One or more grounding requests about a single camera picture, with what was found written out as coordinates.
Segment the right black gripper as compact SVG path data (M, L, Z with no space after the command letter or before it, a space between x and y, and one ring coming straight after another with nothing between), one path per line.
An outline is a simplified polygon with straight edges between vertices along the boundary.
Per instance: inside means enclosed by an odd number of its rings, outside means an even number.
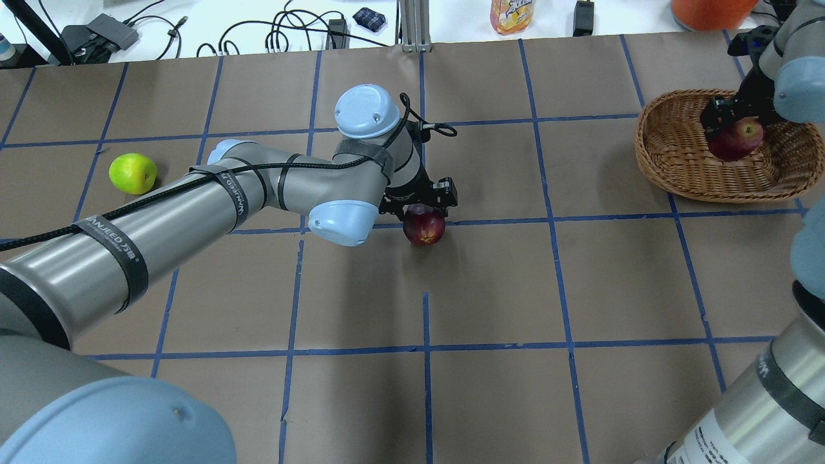
M710 97L699 115L707 140L716 139L722 131L748 117L771 126L784 120L774 106L774 81L755 65L746 74L733 97Z

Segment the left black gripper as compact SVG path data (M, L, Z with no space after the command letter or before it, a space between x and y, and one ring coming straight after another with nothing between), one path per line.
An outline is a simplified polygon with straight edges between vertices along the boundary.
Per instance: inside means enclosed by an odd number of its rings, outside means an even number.
M397 171L384 173L388 184L379 203L379 214L403 217L407 206L422 204L434 208L445 217L448 209L458 205L456 185L451 177L439 181L430 179L419 161L409 161Z

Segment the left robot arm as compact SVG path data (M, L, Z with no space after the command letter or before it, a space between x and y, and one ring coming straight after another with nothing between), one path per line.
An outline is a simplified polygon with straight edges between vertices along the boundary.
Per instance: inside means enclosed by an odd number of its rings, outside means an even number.
M445 213L450 177L430 179L431 134L409 96L364 83L334 106L341 139L327 159L223 140L182 179L121 208L14 240L2 263L3 463L235 463L235 438L211 406L174 384L133 376L73 350L266 208L306 217L318 237L362 246L380 215L411 205Z

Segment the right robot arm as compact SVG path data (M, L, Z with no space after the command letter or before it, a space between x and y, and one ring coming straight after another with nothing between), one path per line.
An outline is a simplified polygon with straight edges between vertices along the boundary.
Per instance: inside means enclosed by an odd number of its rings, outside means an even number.
M639 324L651 341L613 409L655 463L823 462L823 203L810 209L681 211L669 200L686 303L657 283Z

